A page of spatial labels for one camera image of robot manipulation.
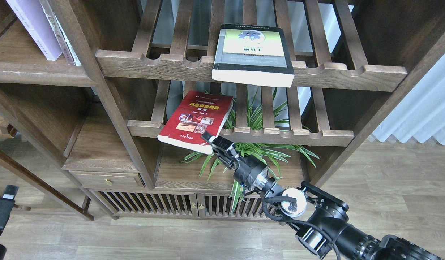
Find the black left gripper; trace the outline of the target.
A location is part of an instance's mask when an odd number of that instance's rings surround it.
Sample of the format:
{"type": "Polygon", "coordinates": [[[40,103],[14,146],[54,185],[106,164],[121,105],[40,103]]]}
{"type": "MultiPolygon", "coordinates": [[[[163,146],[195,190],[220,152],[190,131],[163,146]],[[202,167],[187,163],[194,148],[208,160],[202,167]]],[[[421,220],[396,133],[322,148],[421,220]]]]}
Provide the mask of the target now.
{"type": "MultiPolygon", "coordinates": [[[[0,236],[4,230],[10,213],[15,205],[15,196],[18,192],[18,186],[7,185],[4,194],[0,198],[0,236]]],[[[7,253],[7,248],[0,244],[0,260],[3,260],[7,253]]]]}

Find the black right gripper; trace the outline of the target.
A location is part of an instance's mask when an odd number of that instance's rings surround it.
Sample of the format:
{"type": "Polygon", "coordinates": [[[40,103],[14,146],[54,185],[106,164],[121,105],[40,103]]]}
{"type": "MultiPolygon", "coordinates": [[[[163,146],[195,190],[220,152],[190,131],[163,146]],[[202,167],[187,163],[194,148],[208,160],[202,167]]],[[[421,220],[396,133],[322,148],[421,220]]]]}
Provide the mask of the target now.
{"type": "Polygon", "coordinates": [[[254,155],[243,157],[235,149],[235,144],[225,138],[218,138],[204,132],[201,138],[212,146],[216,156],[223,164],[234,170],[234,179],[248,190],[265,190],[268,178],[268,167],[254,155]]]}

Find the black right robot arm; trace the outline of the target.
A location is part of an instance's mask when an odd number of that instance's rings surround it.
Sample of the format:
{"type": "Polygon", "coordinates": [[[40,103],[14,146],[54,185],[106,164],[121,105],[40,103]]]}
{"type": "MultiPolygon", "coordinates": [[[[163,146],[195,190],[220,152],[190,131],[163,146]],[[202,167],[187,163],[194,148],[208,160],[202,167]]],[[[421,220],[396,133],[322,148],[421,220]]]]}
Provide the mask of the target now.
{"type": "Polygon", "coordinates": [[[209,132],[202,135],[216,156],[234,170],[234,179],[249,193],[261,197],[264,214],[289,225],[298,241],[323,259],[334,250],[337,259],[350,260],[438,260],[422,247],[394,235],[381,240],[348,223],[348,204],[303,181],[301,187],[285,189],[268,175],[265,163],[253,155],[243,157],[230,140],[209,132]]]}

